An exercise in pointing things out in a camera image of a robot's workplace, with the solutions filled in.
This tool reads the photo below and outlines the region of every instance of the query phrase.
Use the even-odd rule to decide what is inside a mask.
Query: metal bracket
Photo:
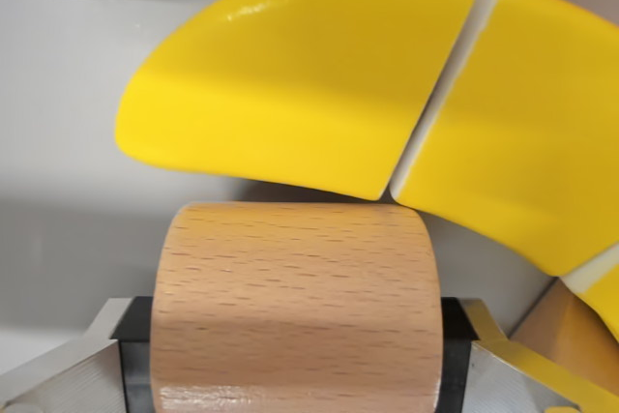
[[[132,299],[109,299],[86,333],[0,375],[0,412],[126,413],[118,341]]]

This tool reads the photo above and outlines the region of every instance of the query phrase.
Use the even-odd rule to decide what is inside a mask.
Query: metal object
[[[619,398],[609,391],[508,340],[482,301],[462,303],[479,337],[472,342],[462,413],[619,411]]]
[[[0,413],[154,411],[151,305],[150,297],[110,299],[82,338],[1,375]],[[482,301],[444,298],[442,310],[437,412],[619,411],[618,397],[508,340]]]
[[[86,334],[0,376],[0,412],[126,413],[118,341],[132,299],[110,299]]]
[[[473,343],[462,408],[464,413],[543,413],[551,406],[577,407],[491,351]]]

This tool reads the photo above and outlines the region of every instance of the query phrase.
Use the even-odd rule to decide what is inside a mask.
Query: silver metal part
[[[132,299],[110,299],[84,336],[0,376],[0,412],[126,413],[111,332]]]
[[[575,403],[473,343],[462,413],[544,413],[551,406],[580,411]]]

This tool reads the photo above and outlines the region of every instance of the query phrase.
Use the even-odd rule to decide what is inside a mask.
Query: yellow arc segment
[[[156,166],[376,199],[473,0],[221,0],[130,82],[116,138]]]
[[[397,201],[564,275],[619,238],[619,30],[497,0]]]

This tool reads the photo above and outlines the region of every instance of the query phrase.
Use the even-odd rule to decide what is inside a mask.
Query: white stripe
[[[464,68],[464,65],[466,65],[480,34],[486,29],[496,1],[475,0],[473,3],[473,7],[464,21],[462,31],[454,44],[447,63],[427,101],[426,108],[424,108],[417,126],[408,139],[398,166],[394,171],[390,185],[393,198],[397,199],[404,188],[406,179],[415,160],[419,156],[432,125],[436,121],[445,100],[450,95],[457,77]]]
[[[574,294],[584,294],[616,266],[619,266],[619,242],[561,279]]]

